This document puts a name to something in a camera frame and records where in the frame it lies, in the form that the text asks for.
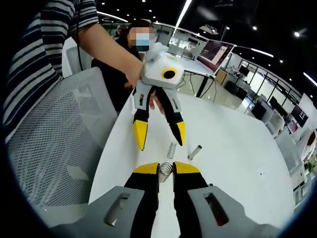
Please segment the striped shirt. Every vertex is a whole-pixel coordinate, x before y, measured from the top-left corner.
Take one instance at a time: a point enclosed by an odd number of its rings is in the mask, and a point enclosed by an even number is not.
[[[28,113],[63,79],[63,44],[77,31],[78,22],[79,29],[98,22],[94,0],[49,0],[23,32],[5,87],[6,142]]]

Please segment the white table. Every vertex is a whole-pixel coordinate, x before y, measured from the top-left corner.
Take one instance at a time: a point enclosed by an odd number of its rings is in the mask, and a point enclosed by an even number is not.
[[[240,202],[246,215],[257,223],[282,227],[294,210],[291,178],[271,134],[252,117],[185,94],[178,94],[186,123],[186,142],[178,146],[175,159],[200,169],[213,183]],[[121,111],[102,153],[89,203],[116,185],[123,186],[135,167],[170,161],[170,128],[159,111],[150,112],[144,151],[139,151],[132,132],[130,101]],[[186,157],[198,144],[199,154]],[[173,208],[172,176],[160,184],[159,209],[152,237],[180,235]]]
[[[187,58],[177,58],[179,62],[184,66],[184,70],[186,72],[199,74],[204,77],[198,91],[196,94],[196,97],[200,98],[201,94],[203,93],[203,90],[207,84],[207,81],[209,78],[211,78],[213,81],[215,79],[215,73],[210,68],[205,66],[203,63],[201,63],[198,60],[191,60]]]

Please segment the metal spring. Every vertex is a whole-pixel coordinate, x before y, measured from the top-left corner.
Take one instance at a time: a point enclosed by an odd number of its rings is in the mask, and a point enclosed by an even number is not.
[[[159,182],[165,182],[168,176],[173,172],[173,166],[169,162],[164,162],[159,167]]]
[[[175,150],[176,150],[176,146],[177,146],[177,142],[176,141],[172,141],[170,146],[169,146],[169,150],[167,153],[167,157],[169,159],[174,159],[174,154],[175,154]]]

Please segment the black cable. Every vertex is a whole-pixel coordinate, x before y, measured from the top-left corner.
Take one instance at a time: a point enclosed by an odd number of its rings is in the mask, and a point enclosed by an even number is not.
[[[211,82],[211,84],[209,85],[208,89],[200,96],[200,98],[202,98],[202,97],[208,92],[208,90],[209,90],[210,87],[212,86],[213,82]],[[216,96],[217,96],[217,86],[216,86],[216,82],[214,82],[214,89],[215,89],[215,94],[214,94],[213,102],[215,101]]]
[[[192,83],[192,75],[193,75],[193,74],[190,74],[189,81],[190,81],[190,84],[191,84],[191,86],[192,86],[193,93],[194,93],[194,95],[196,96],[196,93],[195,93],[195,91],[194,91],[194,86],[193,86],[193,83]]]
[[[200,98],[202,98],[210,89],[210,87],[212,86],[213,82],[211,82],[211,84],[209,85],[208,89],[200,96]]]
[[[216,96],[217,96],[217,84],[216,84],[216,82],[214,83],[214,90],[215,90],[215,93],[214,93],[213,103],[214,103]]]
[[[176,85],[176,89],[179,89],[179,88],[181,88],[181,87],[183,87],[185,85],[186,85],[186,81],[182,78],[182,81],[179,84]]]
[[[83,71],[84,68],[81,62],[80,49],[79,49],[79,21],[80,21],[80,10],[81,10],[82,4],[83,4],[83,0],[80,0],[79,6],[78,6],[78,15],[77,15],[77,54],[78,54],[80,69]]]
[[[183,86],[186,85],[186,81],[185,81],[184,78],[185,78],[185,76],[187,76],[187,75],[190,75],[190,74],[183,74],[183,76],[182,76],[182,81],[180,81],[180,83],[176,85],[176,89],[179,89],[179,88],[181,88],[181,87],[183,87]]]

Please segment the floor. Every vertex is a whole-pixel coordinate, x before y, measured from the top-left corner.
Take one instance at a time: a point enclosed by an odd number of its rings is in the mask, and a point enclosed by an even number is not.
[[[204,79],[203,76],[185,72],[183,81],[178,85],[178,92],[195,96]],[[201,98],[211,100],[214,103],[239,111],[243,114],[252,116],[248,108],[252,105],[251,101],[246,97],[244,100],[233,96],[225,90],[218,82],[209,79],[202,93]]]

